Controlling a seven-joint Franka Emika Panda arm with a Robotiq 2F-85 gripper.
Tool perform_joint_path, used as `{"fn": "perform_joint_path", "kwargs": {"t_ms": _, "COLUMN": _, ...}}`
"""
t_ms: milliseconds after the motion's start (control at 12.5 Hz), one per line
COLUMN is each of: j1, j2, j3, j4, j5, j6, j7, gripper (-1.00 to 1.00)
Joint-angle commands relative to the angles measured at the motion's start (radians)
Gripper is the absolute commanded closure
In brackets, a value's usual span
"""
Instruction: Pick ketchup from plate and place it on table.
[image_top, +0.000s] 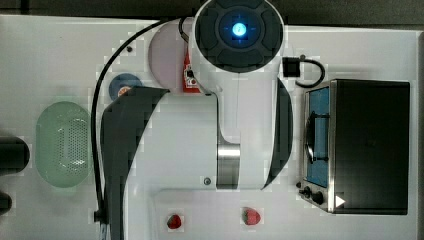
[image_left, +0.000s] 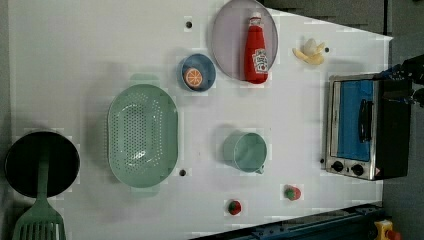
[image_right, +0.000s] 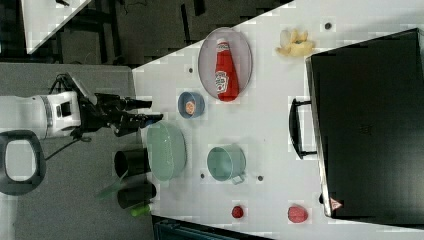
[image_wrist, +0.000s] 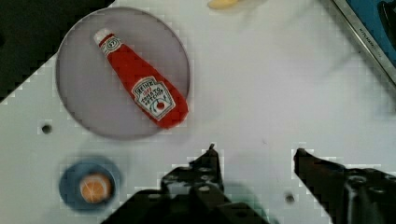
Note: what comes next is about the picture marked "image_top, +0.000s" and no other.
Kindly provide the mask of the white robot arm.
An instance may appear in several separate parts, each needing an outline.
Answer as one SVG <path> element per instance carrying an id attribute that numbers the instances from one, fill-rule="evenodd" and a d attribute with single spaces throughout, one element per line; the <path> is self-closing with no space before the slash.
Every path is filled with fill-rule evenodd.
<path id="1" fill-rule="evenodd" d="M 284 22 L 268 0 L 207 0 L 188 53 L 196 96 L 134 86 L 103 112 L 100 142 L 111 240 L 156 236 L 163 190 L 263 189 L 292 147 L 292 105 L 279 79 Z"/>

